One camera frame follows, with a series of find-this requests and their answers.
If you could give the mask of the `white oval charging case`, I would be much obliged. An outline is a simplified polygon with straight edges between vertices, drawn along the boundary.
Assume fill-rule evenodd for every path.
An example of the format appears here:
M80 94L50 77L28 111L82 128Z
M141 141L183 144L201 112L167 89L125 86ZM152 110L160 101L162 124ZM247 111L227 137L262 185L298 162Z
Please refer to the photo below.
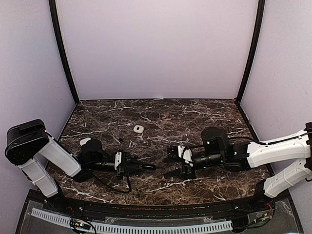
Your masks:
M79 144L80 144L80 146L83 146L84 144L86 144L88 141L90 141L91 140L91 138L89 138L89 137L87 137L87 138L84 138L84 139L82 139L80 142L79 142Z

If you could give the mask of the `small white charging case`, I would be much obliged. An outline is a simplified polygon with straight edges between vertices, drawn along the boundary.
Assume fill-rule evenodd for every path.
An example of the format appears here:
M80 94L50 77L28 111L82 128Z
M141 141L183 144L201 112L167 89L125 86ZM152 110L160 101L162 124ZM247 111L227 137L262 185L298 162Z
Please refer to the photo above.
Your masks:
M134 131L135 133L141 134L141 133L144 132L144 127L141 126L141 125L136 125L136 126L134 127L133 131Z

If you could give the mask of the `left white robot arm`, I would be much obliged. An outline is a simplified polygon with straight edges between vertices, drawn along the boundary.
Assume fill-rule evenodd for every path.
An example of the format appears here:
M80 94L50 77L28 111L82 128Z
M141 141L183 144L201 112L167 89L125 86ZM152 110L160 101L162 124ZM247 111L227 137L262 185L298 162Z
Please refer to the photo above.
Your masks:
M80 146L80 154L73 155L47 132L42 120L35 119L11 127L7 131L7 146L4 154L38 187L41 193L49 199L50 205L59 213L69 208L69 202L63 198L60 186L38 160L39 156L57 166L78 183L93 178L110 190L116 191L116 188L96 176L95 172L115 173L118 179L125 177L128 189L122 191L123 193L129 193L132 190L129 181L131 174L155 169L154 165L144 163L125 151L108 154L103 150L101 141L94 138L88 137L81 140Z

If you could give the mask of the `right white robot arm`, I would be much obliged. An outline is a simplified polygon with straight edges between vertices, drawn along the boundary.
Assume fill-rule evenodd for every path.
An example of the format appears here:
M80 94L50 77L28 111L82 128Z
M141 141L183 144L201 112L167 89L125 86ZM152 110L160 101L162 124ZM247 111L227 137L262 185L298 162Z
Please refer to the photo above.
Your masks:
M203 151L194 153L193 146L173 146L167 150L164 162L180 162L181 167L164 174L165 178L195 179L196 171L211 166L221 166L230 172L248 171L252 168L278 161L294 162L278 174L260 181L249 208L260 211L284 190L312 176L312 124L289 136L265 142L250 139L247 143L231 144L223 129L207 127L201 132Z

